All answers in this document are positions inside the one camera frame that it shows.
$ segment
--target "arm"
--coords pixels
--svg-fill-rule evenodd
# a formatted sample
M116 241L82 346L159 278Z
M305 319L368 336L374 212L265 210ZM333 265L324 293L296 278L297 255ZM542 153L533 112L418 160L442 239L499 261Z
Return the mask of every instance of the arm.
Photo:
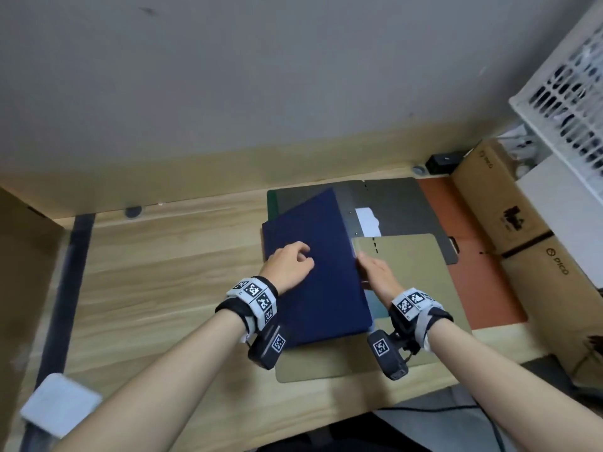
M294 243L277 250L260 271L283 293L314 267ZM115 392L54 450L160 452L172 447L237 342L241 317L223 309Z
M388 265L358 254L371 288L386 308L404 289ZM528 450L590 451L603 445L603 420L515 362L440 319L423 337L428 348L519 444ZM417 338L424 347L425 340Z

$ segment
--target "brown cardboard box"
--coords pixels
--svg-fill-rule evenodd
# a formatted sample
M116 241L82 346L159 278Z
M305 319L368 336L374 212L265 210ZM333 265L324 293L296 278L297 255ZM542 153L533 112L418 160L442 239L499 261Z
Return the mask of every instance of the brown cardboard box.
M577 385L603 389L603 298L552 236L502 261L519 301Z
M452 174L452 181L492 239L496 252L509 250L549 231L515 184L515 165L496 140L480 143Z

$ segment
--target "person's right arm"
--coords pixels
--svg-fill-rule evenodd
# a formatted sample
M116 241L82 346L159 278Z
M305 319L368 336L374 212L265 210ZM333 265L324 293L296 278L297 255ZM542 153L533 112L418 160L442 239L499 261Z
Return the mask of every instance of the person's right arm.
M371 288L389 309L404 289L384 261L362 253L358 261ZM581 404L447 319L436 321L427 336L431 351L489 416L527 450L603 450L603 419Z

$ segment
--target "hand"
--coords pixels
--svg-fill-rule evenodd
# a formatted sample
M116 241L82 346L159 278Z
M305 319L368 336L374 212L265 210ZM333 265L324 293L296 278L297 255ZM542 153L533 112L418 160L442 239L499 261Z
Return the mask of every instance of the hand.
M314 268L312 257L306 257L310 247L298 241L276 249L260 270L260 276L268 279L279 291L279 295L297 286Z
M368 280L370 289L389 310L393 299L404 292L394 273L383 260L369 257L364 252L358 252L358 263L362 267L362 277Z

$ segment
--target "white plastic basket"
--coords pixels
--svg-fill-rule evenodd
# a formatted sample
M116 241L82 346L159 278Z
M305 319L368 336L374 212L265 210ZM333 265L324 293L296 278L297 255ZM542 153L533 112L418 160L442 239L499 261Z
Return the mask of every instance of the white plastic basket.
M509 103L603 205L603 0Z

